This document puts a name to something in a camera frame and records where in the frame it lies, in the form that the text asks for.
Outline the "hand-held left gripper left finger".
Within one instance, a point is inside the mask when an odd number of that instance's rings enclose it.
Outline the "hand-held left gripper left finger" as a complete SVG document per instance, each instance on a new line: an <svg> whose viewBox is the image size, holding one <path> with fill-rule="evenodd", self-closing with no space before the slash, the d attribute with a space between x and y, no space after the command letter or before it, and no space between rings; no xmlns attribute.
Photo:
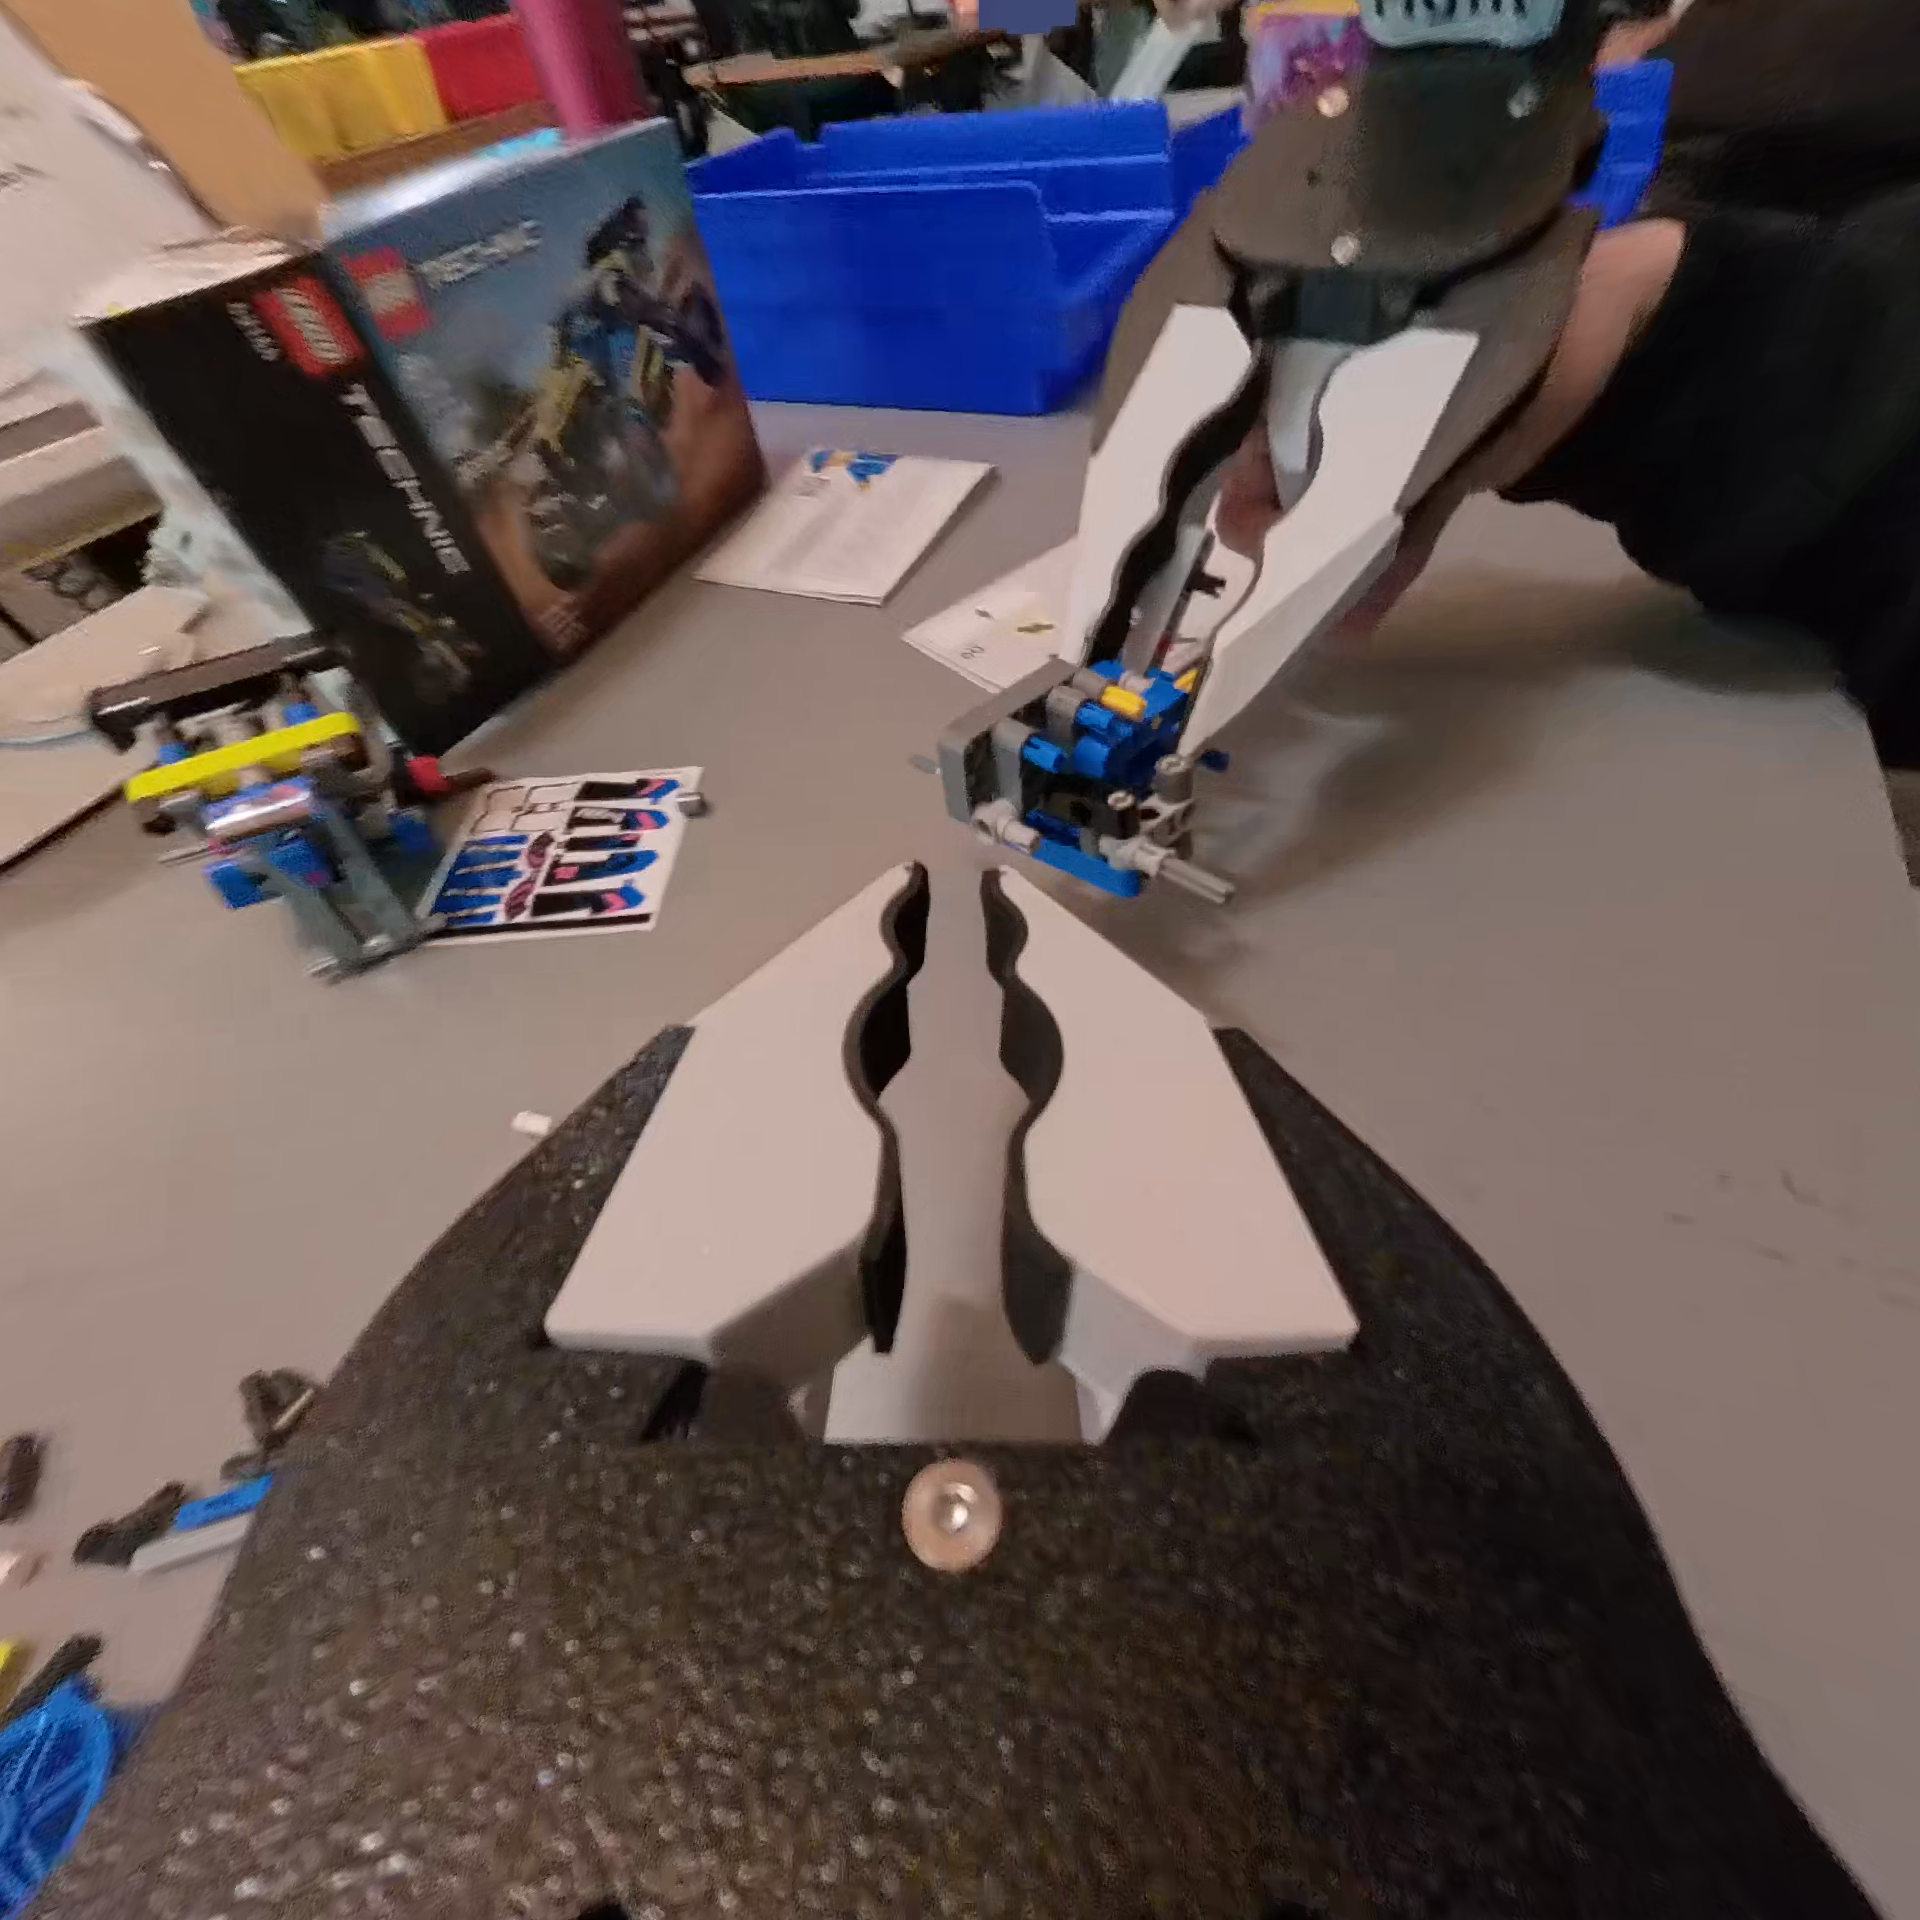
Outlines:
<svg viewBox="0 0 1920 1920"><path fill-rule="evenodd" d="M841 1362L889 1355L906 1282L899 1136L928 872L882 869L686 1031L545 1311L545 1341L751 1379L823 1438Z"/></svg>

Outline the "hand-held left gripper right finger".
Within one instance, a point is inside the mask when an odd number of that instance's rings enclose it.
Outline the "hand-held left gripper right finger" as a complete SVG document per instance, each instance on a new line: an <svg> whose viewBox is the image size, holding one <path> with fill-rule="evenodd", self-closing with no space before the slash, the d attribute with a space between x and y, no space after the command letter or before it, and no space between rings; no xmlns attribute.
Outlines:
<svg viewBox="0 0 1920 1920"><path fill-rule="evenodd" d="M1141 1379L1345 1351L1351 1308L1223 1036L1013 869L979 878L1003 1165L1003 1311L1101 1445Z"/></svg>

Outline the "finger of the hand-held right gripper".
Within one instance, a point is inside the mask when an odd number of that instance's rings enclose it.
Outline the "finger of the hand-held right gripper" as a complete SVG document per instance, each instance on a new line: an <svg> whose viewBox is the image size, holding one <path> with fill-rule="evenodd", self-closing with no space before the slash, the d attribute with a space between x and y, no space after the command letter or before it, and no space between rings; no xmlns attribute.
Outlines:
<svg viewBox="0 0 1920 1920"><path fill-rule="evenodd" d="M1203 545L1221 465L1261 399L1228 305L1132 303L1098 385L1062 658L1143 671Z"/></svg>
<svg viewBox="0 0 1920 1920"><path fill-rule="evenodd" d="M1201 755L1379 578L1402 533L1402 495L1476 352L1466 328L1408 328L1366 349L1293 343L1278 361L1266 449L1283 511L1245 598L1212 636L1188 709Z"/></svg>

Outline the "blue grey lego chassis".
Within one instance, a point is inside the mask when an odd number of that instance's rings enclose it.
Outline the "blue grey lego chassis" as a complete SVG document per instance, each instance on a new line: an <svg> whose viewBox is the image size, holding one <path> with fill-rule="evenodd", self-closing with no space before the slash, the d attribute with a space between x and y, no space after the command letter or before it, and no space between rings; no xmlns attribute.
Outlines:
<svg viewBox="0 0 1920 1920"><path fill-rule="evenodd" d="M1228 903L1235 883L1191 855L1205 758L1182 751L1181 735L1212 655L1212 632L1188 605L1243 579L1245 565L1208 525L1145 668L1055 658L999 695L983 692L933 748L949 818L1116 901L1168 886Z"/></svg>

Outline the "person's right forearm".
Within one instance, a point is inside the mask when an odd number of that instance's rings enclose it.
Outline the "person's right forearm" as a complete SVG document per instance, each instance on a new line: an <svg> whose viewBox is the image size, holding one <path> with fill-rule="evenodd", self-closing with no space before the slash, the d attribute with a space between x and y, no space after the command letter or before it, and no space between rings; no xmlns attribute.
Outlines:
<svg viewBox="0 0 1920 1920"><path fill-rule="evenodd" d="M1916 5L1692 2L1653 323L1509 501L1608 525L1705 612L1818 639L1916 878Z"/></svg>

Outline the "black lego connector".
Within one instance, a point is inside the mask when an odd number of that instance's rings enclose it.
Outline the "black lego connector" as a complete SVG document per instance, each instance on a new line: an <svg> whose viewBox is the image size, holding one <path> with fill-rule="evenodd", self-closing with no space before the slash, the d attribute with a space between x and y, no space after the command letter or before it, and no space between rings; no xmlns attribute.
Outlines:
<svg viewBox="0 0 1920 1920"><path fill-rule="evenodd" d="M236 1383L248 1449L235 1451L219 1465L223 1483L262 1478L273 1469L301 1423L319 1401L319 1379L296 1368L252 1371Z"/></svg>

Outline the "yellow blue lego assembly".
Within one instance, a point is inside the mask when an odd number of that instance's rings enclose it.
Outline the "yellow blue lego assembly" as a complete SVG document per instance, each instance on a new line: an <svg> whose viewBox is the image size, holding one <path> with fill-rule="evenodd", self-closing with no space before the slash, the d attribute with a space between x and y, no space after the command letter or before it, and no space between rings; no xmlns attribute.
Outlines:
<svg viewBox="0 0 1920 1920"><path fill-rule="evenodd" d="M88 692L83 719L149 755L123 781L139 829L183 833L231 912L283 905L312 978L363 973L439 928L402 886L439 859L431 812L492 771L399 746L326 639L152 668Z"/></svg>

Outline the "blue lego wheel rim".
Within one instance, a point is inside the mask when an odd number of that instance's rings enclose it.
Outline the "blue lego wheel rim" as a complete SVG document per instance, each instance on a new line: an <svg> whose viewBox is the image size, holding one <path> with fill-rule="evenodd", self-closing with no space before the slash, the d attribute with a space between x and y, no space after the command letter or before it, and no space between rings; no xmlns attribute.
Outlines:
<svg viewBox="0 0 1920 1920"><path fill-rule="evenodd" d="M3 1726L3 1918L73 1848L128 1742L123 1713L76 1676Z"/></svg>

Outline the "person's right hand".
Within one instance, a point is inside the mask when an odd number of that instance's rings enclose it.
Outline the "person's right hand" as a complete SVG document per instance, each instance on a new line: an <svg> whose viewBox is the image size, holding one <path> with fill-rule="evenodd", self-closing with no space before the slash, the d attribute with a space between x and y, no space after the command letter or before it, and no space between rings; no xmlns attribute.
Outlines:
<svg viewBox="0 0 1920 1920"><path fill-rule="evenodd" d="M1603 232L1585 253L1576 296L1529 396L1452 469L1405 516L1392 563L1345 612L1335 636L1362 639L1425 568L1441 533L1476 495L1502 495L1539 469L1592 415L1636 345L1678 275L1689 229L1681 221L1636 221Z"/></svg>

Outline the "large blue plastic bin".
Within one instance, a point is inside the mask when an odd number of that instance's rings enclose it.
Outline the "large blue plastic bin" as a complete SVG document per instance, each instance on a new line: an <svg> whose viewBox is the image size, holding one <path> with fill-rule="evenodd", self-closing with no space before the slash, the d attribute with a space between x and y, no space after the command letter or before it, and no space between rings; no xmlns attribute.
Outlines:
<svg viewBox="0 0 1920 1920"><path fill-rule="evenodd" d="M1045 418L1098 379L1165 209L1051 215L1035 182L695 196L759 403Z"/></svg>

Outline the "small folded paper leaflet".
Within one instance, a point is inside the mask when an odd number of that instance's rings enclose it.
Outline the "small folded paper leaflet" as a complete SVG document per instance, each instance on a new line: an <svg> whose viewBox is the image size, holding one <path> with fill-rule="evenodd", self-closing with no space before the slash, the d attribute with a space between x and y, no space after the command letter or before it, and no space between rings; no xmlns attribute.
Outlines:
<svg viewBox="0 0 1920 1920"><path fill-rule="evenodd" d="M992 478L989 463L813 445L713 543L695 579L882 605Z"/></svg>

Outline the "pink cylinder container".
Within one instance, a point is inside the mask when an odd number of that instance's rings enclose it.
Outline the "pink cylinder container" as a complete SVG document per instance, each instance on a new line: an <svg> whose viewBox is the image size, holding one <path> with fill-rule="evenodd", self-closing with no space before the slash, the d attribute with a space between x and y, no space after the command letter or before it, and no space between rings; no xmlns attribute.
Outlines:
<svg viewBox="0 0 1920 1920"><path fill-rule="evenodd" d="M569 141L661 113L641 78L623 2L512 2L512 12Z"/></svg>

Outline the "red plastic bin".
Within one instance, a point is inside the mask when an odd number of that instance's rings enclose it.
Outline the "red plastic bin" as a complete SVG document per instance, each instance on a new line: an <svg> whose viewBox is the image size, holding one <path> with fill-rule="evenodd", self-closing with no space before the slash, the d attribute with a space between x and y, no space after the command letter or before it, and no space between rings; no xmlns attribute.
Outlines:
<svg viewBox="0 0 1920 1920"><path fill-rule="evenodd" d="M513 12L445 21L409 33L425 59L445 121L469 122L545 108L545 88Z"/></svg>

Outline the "yellow plastic bin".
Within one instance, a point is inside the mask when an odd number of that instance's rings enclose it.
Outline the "yellow plastic bin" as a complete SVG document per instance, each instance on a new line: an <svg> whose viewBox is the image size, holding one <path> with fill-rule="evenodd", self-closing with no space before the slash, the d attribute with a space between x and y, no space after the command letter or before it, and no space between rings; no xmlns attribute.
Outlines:
<svg viewBox="0 0 1920 1920"><path fill-rule="evenodd" d="M235 68L276 141L302 161L343 161L448 129L419 36L373 36Z"/></svg>

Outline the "brown cardboard box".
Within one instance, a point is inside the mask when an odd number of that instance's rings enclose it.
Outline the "brown cardboard box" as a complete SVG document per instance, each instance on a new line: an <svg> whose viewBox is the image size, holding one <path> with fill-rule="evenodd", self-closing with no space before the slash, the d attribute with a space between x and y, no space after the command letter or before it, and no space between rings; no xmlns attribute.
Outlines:
<svg viewBox="0 0 1920 1920"><path fill-rule="evenodd" d="M3 15L113 108L216 229L319 239L323 181L248 101L189 2L5 2Z"/></svg>

